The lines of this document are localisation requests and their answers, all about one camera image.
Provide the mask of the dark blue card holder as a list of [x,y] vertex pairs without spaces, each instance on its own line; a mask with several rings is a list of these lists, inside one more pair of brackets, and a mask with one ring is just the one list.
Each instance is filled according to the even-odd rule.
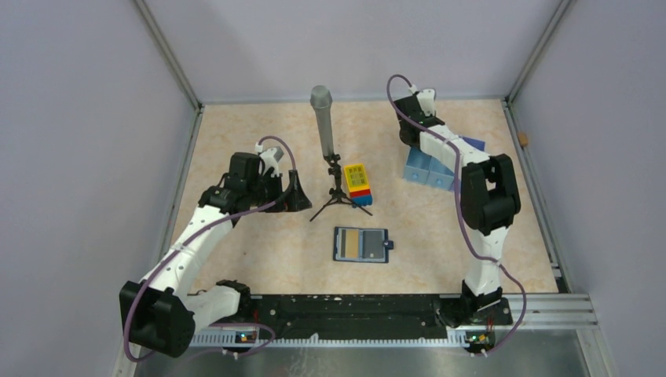
[[[342,232],[344,229],[358,229],[360,232],[360,247],[359,247],[359,258],[358,259],[348,259],[342,258],[341,253],[341,238]],[[376,230],[382,232],[383,235],[383,258],[382,259],[365,259],[363,258],[363,232],[367,230]],[[335,262],[353,262],[353,263],[372,263],[372,264],[385,264],[389,262],[390,252],[394,249],[394,242],[389,239],[389,232],[387,229],[370,229],[370,228],[355,228],[355,227],[335,227],[334,230],[334,240],[333,240],[333,251],[332,259]]]

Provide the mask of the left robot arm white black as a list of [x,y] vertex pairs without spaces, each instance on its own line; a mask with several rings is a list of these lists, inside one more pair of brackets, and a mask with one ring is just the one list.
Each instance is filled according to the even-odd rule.
[[199,198],[191,219],[160,262],[138,282],[126,282],[119,292],[123,347],[138,361],[130,344],[170,357],[181,356],[200,330],[226,318],[243,324],[252,305],[243,298],[246,286],[216,284],[191,295],[191,286],[210,253],[249,214],[298,212],[312,204],[300,185],[298,171],[288,171],[283,183],[281,147],[254,153],[236,152],[229,171]]

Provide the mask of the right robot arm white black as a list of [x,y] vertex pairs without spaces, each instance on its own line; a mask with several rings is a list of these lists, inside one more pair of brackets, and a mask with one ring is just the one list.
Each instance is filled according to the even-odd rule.
[[400,139],[437,160],[454,174],[456,213],[472,263],[463,279],[460,312],[480,324],[502,298],[500,283],[503,244],[521,200],[514,164],[506,154],[495,156],[454,134],[435,115],[425,93],[393,101]]

